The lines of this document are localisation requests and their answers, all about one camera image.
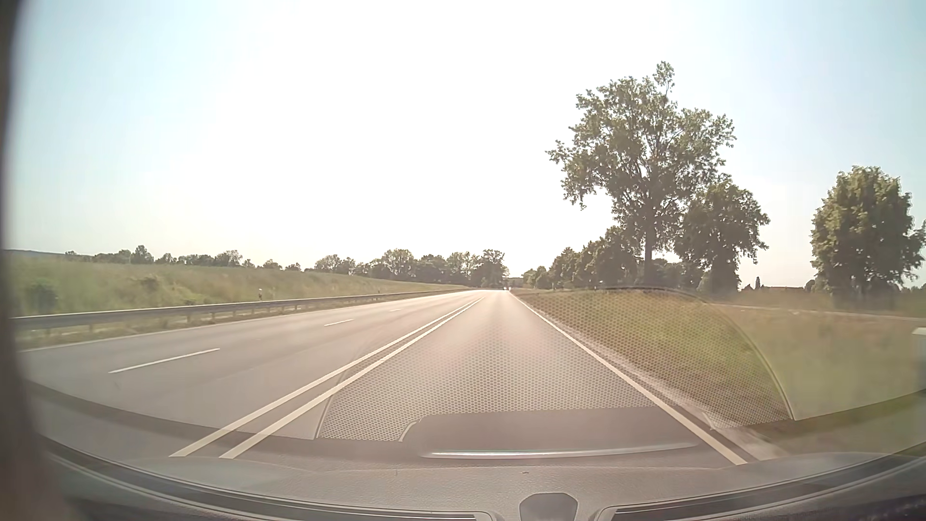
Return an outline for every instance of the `road edge line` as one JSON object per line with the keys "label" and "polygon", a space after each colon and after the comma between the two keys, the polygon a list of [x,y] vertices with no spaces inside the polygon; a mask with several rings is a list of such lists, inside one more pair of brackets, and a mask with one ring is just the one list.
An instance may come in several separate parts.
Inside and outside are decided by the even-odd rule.
{"label": "road edge line", "polygon": [[203,447],[205,447],[205,446],[208,445],[209,443],[212,443],[213,441],[215,441],[215,440],[217,440],[217,439],[219,439],[219,438],[225,436],[226,434],[229,434],[229,433],[233,432],[233,431],[234,431],[235,429],[237,429],[238,427],[244,426],[245,424],[248,424],[248,423],[250,423],[250,422],[256,420],[256,419],[259,418],[260,416],[263,416],[264,414],[269,413],[270,411],[276,409],[277,407],[280,407],[281,405],[283,405],[283,404],[286,403],[287,401],[292,400],[293,398],[298,397],[299,395],[301,395],[301,394],[303,394],[303,393],[305,393],[305,392],[311,390],[312,388],[317,387],[318,385],[320,385],[320,384],[326,382],[327,380],[329,380],[329,379],[331,379],[331,378],[334,378],[335,376],[337,376],[337,375],[343,373],[344,371],[350,369],[351,367],[354,367],[355,365],[357,365],[357,364],[359,364],[359,363],[361,363],[361,362],[364,362],[364,361],[365,361],[366,359],[368,359],[369,357],[381,353],[384,349],[389,349],[390,347],[394,346],[395,344],[398,344],[398,343],[401,342],[402,340],[405,340],[406,338],[411,337],[412,335],[418,333],[418,331],[421,331],[422,329],[428,327],[429,325],[434,324],[435,322],[438,322],[438,321],[444,319],[445,317],[447,317],[447,316],[449,316],[449,315],[452,315],[453,313],[455,313],[455,312],[457,312],[457,311],[460,311],[461,309],[467,307],[468,305],[469,305],[469,304],[463,304],[462,306],[456,308],[455,310],[453,310],[453,311],[451,311],[451,312],[449,312],[449,313],[447,313],[447,314],[441,315],[440,317],[438,317],[438,318],[436,318],[436,319],[434,319],[434,320],[428,322],[427,324],[423,325],[422,327],[419,327],[418,329],[416,329],[416,330],[414,330],[414,331],[412,331],[412,332],[410,332],[410,333],[405,333],[405,334],[402,335],[401,337],[399,337],[399,338],[393,340],[392,342],[389,342],[389,343],[386,344],[385,346],[382,346],[381,348],[378,348],[378,349],[376,349],[376,350],[374,350],[374,351],[371,351],[371,352],[367,353],[366,355],[364,355],[364,356],[362,356],[362,357],[360,357],[360,358],[358,358],[358,359],[356,359],[356,360],[354,360],[354,361],[348,363],[347,365],[344,365],[344,366],[342,366],[342,367],[340,367],[340,368],[338,368],[338,369],[335,369],[334,371],[331,371],[330,373],[326,374],[325,376],[322,376],[322,377],[320,377],[320,378],[317,378],[317,379],[313,380],[312,382],[310,382],[310,383],[308,383],[308,384],[305,384],[304,386],[302,386],[302,387],[296,389],[295,391],[293,391],[293,392],[291,392],[291,393],[289,393],[289,394],[287,394],[287,395],[285,395],[285,396],[282,396],[282,397],[280,397],[280,398],[278,398],[278,399],[272,401],[271,403],[268,403],[267,405],[261,407],[260,409],[257,409],[256,411],[253,411],[252,413],[247,414],[247,415],[245,415],[245,416],[243,416],[243,417],[241,417],[241,418],[239,418],[239,419],[237,419],[237,420],[231,422],[230,424],[228,424],[228,425],[226,425],[226,426],[224,426],[224,427],[222,427],[222,428],[220,428],[220,429],[217,429],[217,430],[216,430],[215,432],[213,432],[212,434],[210,434],[210,435],[208,435],[208,436],[205,436],[205,437],[203,437],[203,438],[201,438],[201,439],[198,439],[197,441],[194,441],[193,443],[187,445],[186,447],[180,449],[179,451],[176,451],[176,452],[172,453],[172,454],[170,455],[170,457],[173,458],[173,457],[189,456],[189,455],[192,454],[193,452],[202,449]]}
{"label": "road edge line", "polygon": [[251,436],[250,438],[246,439],[245,441],[242,441],[242,442],[239,443],[238,445],[235,445],[235,446],[232,447],[231,449],[228,449],[227,451],[225,451],[225,453],[223,453],[222,455],[220,455],[219,458],[233,459],[233,458],[235,458],[235,457],[241,455],[243,452],[247,451],[247,450],[250,449],[251,447],[254,447],[254,446],[257,445],[258,443],[260,443],[262,440],[264,440],[265,438],[269,437],[270,435],[272,435],[272,434],[275,433],[276,431],[280,430],[281,428],[287,426],[287,425],[290,424],[293,420],[295,420],[295,419],[298,418],[299,416],[302,416],[303,414],[305,414],[306,412],[308,412],[310,409],[312,409],[312,408],[315,407],[316,405],[318,405],[318,404],[322,403],[323,401],[327,400],[328,398],[330,398],[331,396],[333,396],[334,393],[336,393],[336,392],[338,392],[339,390],[341,390],[341,389],[343,389],[343,388],[349,386],[350,384],[354,383],[354,382],[357,381],[361,376],[363,376],[363,375],[365,375],[366,373],[369,373],[370,371],[372,371],[373,369],[379,367],[379,366],[382,365],[384,362],[388,361],[389,359],[391,359],[391,358],[394,357],[395,355],[399,354],[400,352],[402,352],[402,351],[404,351],[405,349],[407,349],[408,347],[412,346],[413,344],[415,344],[416,342],[418,342],[418,341],[421,340],[422,338],[424,338],[424,337],[426,337],[427,335],[429,335],[431,332],[433,332],[434,330],[436,330],[438,327],[440,327],[440,326],[442,326],[442,325],[444,325],[444,324],[450,322],[451,320],[453,320],[454,318],[456,318],[458,315],[460,315],[460,314],[463,313],[464,311],[466,311],[466,310],[468,310],[469,308],[475,306],[475,305],[478,304],[479,301],[482,300],[482,299],[485,299],[485,297],[479,297],[476,301],[467,304],[462,310],[459,310],[459,311],[454,312],[453,315],[451,315],[451,316],[449,316],[449,317],[443,319],[438,325],[432,327],[431,329],[429,329],[429,330],[425,331],[424,333],[418,335],[417,337],[411,339],[411,340],[408,341],[404,346],[402,346],[402,347],[400,347],[400,348],[398,348],[398,349],[396,349],[396,350],[390,352],[390,353],[387,354],[386,356],[380,358],[378,361],[376,361],[376,362],[374,362],[374,363],[371,363],[371,364],[368,365],[367,367],[364,367],[362,370],[358,371],[355,375],[352,375],[351,377],[347,378],[345,381],[339,383],[338,385],[334,386],[333,388],[330,388],[330,389],[326,390],[325,392],[319,394],[317,397],[315,397],[314,399],[310,400],[308,403],[306,403],[306,404],[304,404],[303,406],[299,407],[299,408],[296,409],[295,411],[292,411],[291,413],[286,414],[283,418],[277,420],[277,421],[274,422],[272,425],[270,425],[270,426],[268,426],[268,427],[265,427],[265,428],[261,429],[260,432],[254,434],[253,436]]}
{"label": "road edge line", "polygon": [[719,452],[720,455],[722,455],[723,457],[725,457],[725,458],[727,458],[728,460],[730,460],[730,463],[732,463],[732,464],[737,464],[737,465],[741,465],[741,464],[746,464],[746,463],[747,463],[747,461],[746,461],[745,459],[743,459],[742,456],[740,456],[740,455],[737,454],[736,452],[731,451],[729,447],[727,447],[727,446],[724,445],[721,441],[719,441],[718,439],[716,439],[716,438],[714,438],[713,436],[711,436],[710,434],[708,434],[708,432],[707,432],[706,430],[704,430],[703,428],[701,428],[700,426],[698,426],[697,424],[695,424],[694,422],[692,422],[692,421],[691,421],[690,419],[688,419],[684,414],[679,413],[678,411],[676,411],[673,407],[671,407],[670,405],[668,405],[668,404],[667,404],[665,401],[663,401],[660,397],[658,397],[658,396],[656,396],[655,394],[653,394],[649,389],[647,389],[647,388],[641,386],[641,385],[638,384],[635,380],[633,380],[632,378],[630,378],[629,376],[627,376],[626,374],[624,374],[620,369],[618,369],[617,367],[615,367],[614,365],[612,365],[611,362],[608,362],[607,360],[605,360],[604,358],[602,358],[600,355],[598,355],[598,353],[592,351],[591,349],[586,348],[579,340],[576,340],[576,339],[573,338],[569,333],[567,333],[567,332],[563,331],[562,329],[560,329],[559,326],[557,326],[556,324],[553,324],[552,322],[550,322],[549,320],[547,320],[546,317],[544,317],[542,314],[538,313],[534,308],[532,308],[531,306],[529,306],[529,305],[527,304],[527,302],[525,302],[525,301],[519,299],[518,296],[515,295],[515,294],[513,294],[513,293],[511,294],[511,296],[514,297],[518,302],[520,302],[525,308],[527,308],[528,310],[530,310],[533,314],[535,314],[535,315],[537,315],[538,317],[540,317],[541,320],[543,320],[544,322],[546,322],[547,324],[549,324],[550,327],[553,327],[554,329],[556,329],[563,337],[568,338],[570,342],[572,342],[573,344],[575,344],[576,346],[578,346],[580,349],[582,349],[583,351],[585,351],[586,353],[588,353],[592,358],[594,358],[594,359],[597,360],[599,363],[601,363],[602,365],[604,365],[608,370],[611,371],[611,373],[614,373],[614,374],[617,375],[621,380],[627,382],[627,384],[629,384],[632,388],[636,389],[636,390],[639,391],[641,394],[643,394],[644,396],[646,396],[650,401],[652,401],[653,403],[655,403],[655,405],[656,405],[659,409],[662,409],[665,413],[667,413],[669,416],[671,416],[672,418],[674,418],[677,422],[679,422],[679,423],[682,424],[684,427],[686,427],[688,430],[690,430],[690,431],[692,432],[692,434],[694,434],[695,436],[698,436],[699,438],[701,438],[702,441],[704,441],[707,445],[709,445],[709,446],[710,446],[712,449],[714,449],[715,451]]}

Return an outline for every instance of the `windshield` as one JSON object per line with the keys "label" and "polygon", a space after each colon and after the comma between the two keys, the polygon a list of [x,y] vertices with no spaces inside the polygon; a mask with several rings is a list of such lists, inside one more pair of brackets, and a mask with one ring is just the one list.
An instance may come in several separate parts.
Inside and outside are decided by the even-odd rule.
{"label": "windshield", "polygon": [[508,519],[912,454],[924,21],[29,2],[4,256],[37,430],[234,493]]}

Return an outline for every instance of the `hill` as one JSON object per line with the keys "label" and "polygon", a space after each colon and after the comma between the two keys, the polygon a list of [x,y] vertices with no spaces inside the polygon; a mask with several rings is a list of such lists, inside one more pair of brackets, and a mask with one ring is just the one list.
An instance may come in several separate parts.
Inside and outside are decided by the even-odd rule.
{"label": "hill", "polygon": [[335,273],[80,262],[38,253],[5,252],[16,315],[43,311],[36,286],[50,288],[55,313],[246,302],[257,300],[259,289],[264,300],[276,300],[461,287]]}

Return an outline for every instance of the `tree line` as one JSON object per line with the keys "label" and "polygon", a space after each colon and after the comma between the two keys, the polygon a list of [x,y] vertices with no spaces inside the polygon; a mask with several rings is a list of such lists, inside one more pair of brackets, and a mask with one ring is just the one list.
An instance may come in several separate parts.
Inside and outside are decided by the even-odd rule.
{"label": "tree line", "polygon": [[[753,194],[721,172],[720,155],[736,139],[732,121],[669,98],[674,70],[660,62],[652,76],[625,77],[576,96],[580,121],[572,141],[547,151],[561,167],[563,198],[604,190],[618,225],[581,251],[564,249],[549,268],[523,275],[542,287],[627,284],[728,293],[739,287],[742,258],[768,249],[759,227],[770,222]],[[915,227],[911,195],[879,167],[838,172],[812,219],[806,291],[840,302],[880,302],[905,289],[922,265],[926,222]],[[653,258],[672,251],[679,262]]]}
{"label": "tree line", "polygon": [[407,249],[389,249],[369,262],[326,255],[315,262],[312,270],[431,284],[502,287],[508,277],[504,261],[505,253],[497,249],[484,249],[482,254],[455,251],[446,258],[428,254],[418,259]]}
{"label": "tree line", "polygon": [[442,255],[428,254],[416,258],[407,249],[394,248],[385,251],[379,258],[369,262],[358,262],[350,257],[326,255],[310,268],[303,269],[298,262],[285,268],[273,259],[255,265],[237,249],[229,249],[216,255],[191,254],[174,257],[165,253],[155,258],[144,245],[134,251],[122,249],[117,253],[97,253],[96,255],[79,255],[74,251],[65,252],[69,261],[108,262],[118,264],[174,264],[187,266],[217,266],[226,268],[254,268],[267,270],[285,270],[297,272],[325,272],[357,275],[363,277],[388,279],[430,284],[456,284],[471,287],[502,287],[508,277],[505,265],[505,253],[497,249],[484,249],[482,254],[468,251],[455,251],[446,258]]}

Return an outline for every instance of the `double white line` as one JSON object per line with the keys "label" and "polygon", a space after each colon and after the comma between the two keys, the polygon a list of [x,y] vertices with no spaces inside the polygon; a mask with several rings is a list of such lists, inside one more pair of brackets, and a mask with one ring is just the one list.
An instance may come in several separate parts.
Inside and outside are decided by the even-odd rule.
{"label": "double white line", "polygon": [[368,354],[364,355],[363,357],[354,360],[353,362],[350,362],[349,364],[345,365],[344,367],[341,367],[341,368],[339,368],[339,369],[335,369],[334,371],[331,371],[331,372],[328,373],[327,375],[325,375],[325,376],[323,376],[323,377],[321,377],[321,378],[315,380],[314,382],[312,382],[312,383],[310,383],[310,384],[306,384],[306,385],[304,385],[304,386],[298,388],[297,390],[295,390],[295,391],[293,391],[293,392],[287,394],[286,396],[284,396],[284,397],[282,397],[282,398],[280,398],[280,399],[278,399],[278,400],[276,400],[276,401],[274,401],[274,402],[272,402],[272,403],[269,403],[269,404],[267,404],[267,405],[261,407],[260,409],[257,409],[257,410],[254,411],[253,413],[250,413],[250,414],[248,414],[247,416],[245,416],[245,417],[243,417],[243,418],[240,418],[240,419],[238,419],[238,420],[235,420],[234,422],[231,422],[230,424],[228,424],[228,425],[224,426],[223,428],[221,428],[221,429],[219,429],[219,430],[213,432],[212,434],[206,436],[205,438],[199,439],[198,441],[195,441],[195,442],[191,443],[190,445],[187,445],[186,447],[180,449],[179,451],[176,451],[176,452],[174,452],[173,454],[171,454],[171,456],[188,456],[188,455],[190,455],[191,453],[193,453],[194,451],[198,451],[199,449],[202,449],[203,447],[205,447],[205,446],[208,445],[209,443],[212,443],[213,441],[215,441],[215,440],[217,440],[217,439],[219,439],[219,438],[225,436],[226,434],[229,434],[230,432],[233,432],[233,431],[236,430],[238,427],[241,427],[241,426],[243,426],[244,424],[247,424],[248,422],[251,422],[252,420],[257,419],[258,417],[264,415],[265,413],[268,413],[268,412],[272,411],[273,409],[276,409],[277,407],[283,405],[283,404],[286,403],[287,401],[292,400],[293,398],[295,398],[295,397],[297,397],[297,396],[299,396],[299,395],[301,395],[301,394],[303,394],[303,393],[309,391],[310,389],[312,389],[312,388],[318,386],[319,384],[325,382],[326,380],[332,378],[333,376],[337,376],[337,375],[343,373],[344,371],[350,369],[351,367],[354,367],[354,366],[356,366],[357,364],[359,364],[359,363],[365,361],[365,360],[368,359],[369,357],[374,356],[374,355],[376,355],[376,354],[382,352],[382,351],[385,350],[385,349],[389,349],[390,347],[394,346],[395,344],[398,344],[399,342],[405,340],[406,338],[411,337],[412,335],[415,335],[416,333],[418,333],[418,332],[421,331],[422,329],[425,329],[426,327],[429,327],[429,326],[431,326],[431,325],[437,323],[437,325],[435,325],[435,326],[432,327],[431,329],[428,329],[427,331],[425,331],[424,333],[418,335],[417,337],[413,338],[413,339],[410,340],[408,343],[406,343],[404,346],[402,346],[402,347],[400,347],[399,349],[396,349],[396,350],[394,350],[393,352],[387,354],[386,356],[382,357],[382,358],[379,359],[378,361],[376,361],[376,362],[374,362],[374,363],[371,363],[369,366],[365,367],[363,370],[357,372],[356,375],[353,375],[353,376],[351,376],[351,377],[345,379],[345,381],[343,381],[343,382],[339,383],[338,385],[334,386],[333,388],[330,388],[330,389],[328,389],[327,391],[321,393],[320,395],[318,395],[318,396],[317,396],[315,399],[313,399],[312,401],[306,403],[305,405],[303,405],[302,407],[296,409],[295,411],[293,411],[293,412],[287,414],[287,415],[284,416],[281,420],[279,420],[279,421],[275,422],[273,425],[271,425],[271,426],[269,426],[269,427],[267,427],[267,428],[261,430],[260,432],[256,433],[255,435],[251,436],[250,438],[246,439],[245,441],[239,443],[239,444],[236,445],[235,447],[232,447],[231,449],[229,449],[228,451],[226,451],[224,454],[222,454],[222,455],[220,456],[220,458],[234,458],[235,456],[241,454],[242,452],[247,451],[247,450],[250,449],[251,447],[254,447],[254,446],[257,445],[258,442],[260,442],[262,439],[264,439],[264,438],[270,436],[271,434],[275,433],[276,431],[280,430],[281,428],[283,428],[283,426],[289,424],[290,422],[292,422],[293,420],[295,420],[296,418],[298,418],[298,417],[301,416],[302,414],[306,413],[309,409],[311,409],[311,408],[315,407],[316,405],[322,403],[323,401],[327,400],[327,399],[330,398],[334,393],[336,393],[336,392],[338,392],[339,390],[341,390],[342,388],[344,388],[344,387],[350,385],[351,383],[353,383],[355,380],[357,380],[357,379],[360,378],[361,376],[365,375],[366,373],[369,373],[370,371],[372,371],[373,369],[375,369],[375,368],[378,367],[379,365],[383,364],[384,362],[386,362],[386,361],[389,360],[390,358],[394,357],[394,356],[397,355],[398,353],[400,353],[400,352],[402,352],[403,350],[407,349],[409,346],[411,346],[411,345],[414,344],[415,342],[418,342],[419,340],[421,340],[422,338],[424,338],[425,336],[427,336],[429,333],[431,333],[432,331],[434,331],[434,330],[437,329],[438,327],[440,327],[440,326],[446,324],[447,322],[449,322],[451,319],[453,319],[454,317],[456,317],[457,315],[459,315],[459,314],[462,313],[463,311],[466,311],[466,310],[468,310],[469,308],[471,308],[472,306],[476,305],[476,303],[478,303],[480,300],[482,300],[482,298],[479,298],[479,299],[477,299],[477,300],[474,300],[474,301],[470,302],[469,304],[465,304],[465,305],[463,305],[463,306],[460,306],[459,308],[456,308],[455,310],[449,312],[448,314],[446,314],[446,315],[444,315],[444,316],[442,316],[442,317],[440,317],[440,318],[434,319],[434,320],[431,321],[431,322],[428,322],[427,324],[423,325],[422,327],[419,327],[418,329],[412,331],[411,333],[407,333],[407,334],[405,334],[405,335],[402,335],[401,337],[399,337],[399,338],[393,340],[392,342],[389,342],[389,343],[386,344],[385,346],[382,346],[381,348],[376,349],[376,350],[374,350],[373,352],[368,353]]}

